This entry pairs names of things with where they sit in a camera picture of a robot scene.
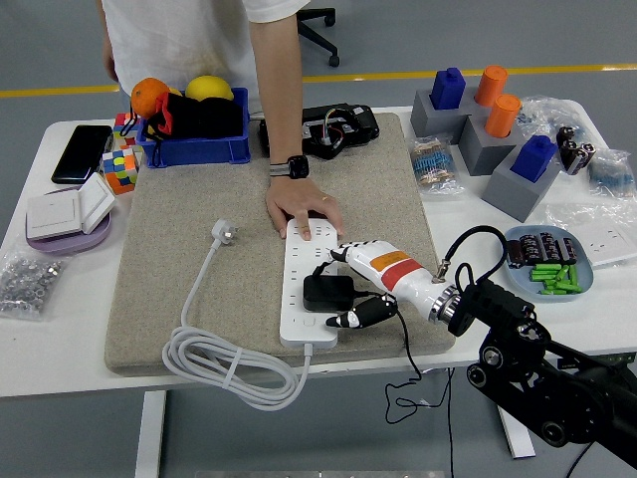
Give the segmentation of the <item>person's left hand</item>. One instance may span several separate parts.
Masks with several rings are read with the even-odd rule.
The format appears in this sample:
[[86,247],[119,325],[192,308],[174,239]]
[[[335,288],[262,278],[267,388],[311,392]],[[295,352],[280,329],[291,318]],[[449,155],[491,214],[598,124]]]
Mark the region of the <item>person's left hand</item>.
[[343,218],[337,200],[320,190],[310,178],[272,176],[266,192],[266,205],[282,239],[287,238],[288,217],[292,217],[297,222],[302,238],[311,240],[311,212],[324,216],[340,236],[344,235]]

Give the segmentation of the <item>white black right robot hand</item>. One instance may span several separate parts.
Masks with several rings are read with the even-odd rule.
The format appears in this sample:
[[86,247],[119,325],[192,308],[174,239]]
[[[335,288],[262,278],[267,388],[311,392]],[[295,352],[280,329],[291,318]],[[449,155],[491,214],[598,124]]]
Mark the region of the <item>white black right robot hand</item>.
[[396,316],[401,302],[408,302],[422,318],[436,323],[443,319],[444,309],[456,292],[451,283],[434,277],[414,258],[386,241],[350,242],[331,249],[329,255],[382,291],[379,297],[328,318],[325,324],[331,328],[374,326]]

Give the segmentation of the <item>person's right hand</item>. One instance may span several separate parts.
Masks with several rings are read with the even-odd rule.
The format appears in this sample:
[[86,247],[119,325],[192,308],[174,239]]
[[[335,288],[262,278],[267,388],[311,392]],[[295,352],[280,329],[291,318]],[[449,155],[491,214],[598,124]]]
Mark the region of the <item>person's right hand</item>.
[[113,53],[112,53],[112,48],[111,48],[111,44],[110,43],[104,43],[103,44],[103,51],[102,51],[102,56],[103,56],[103,64],[106,70],[106,74],[108,75],[108,77],[114,81],[114,82],[118,82],[118,76],[115,70],[115,62],[114,62],[114,58],[113,58]]

